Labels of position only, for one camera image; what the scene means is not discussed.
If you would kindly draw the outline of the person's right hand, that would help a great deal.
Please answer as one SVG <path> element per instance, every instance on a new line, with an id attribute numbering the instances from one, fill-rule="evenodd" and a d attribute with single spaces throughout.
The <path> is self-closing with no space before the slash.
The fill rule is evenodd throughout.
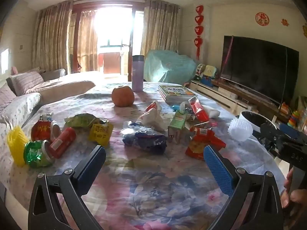
<path id="1" fill-rule="evenodd" d="M 307 199 L 306 189 L 293 190 L 290 193 L 290 186 L 292 184 L 293 171 L 294 169 L 291 168 L 284 182 L 285 190 L 281 194 L 281 205 L 283 208 L 288 207 L 290 202 L 295 202 L 295 203 L 302 205 L 303 207 L 306 207 L 306 199 Z"/>

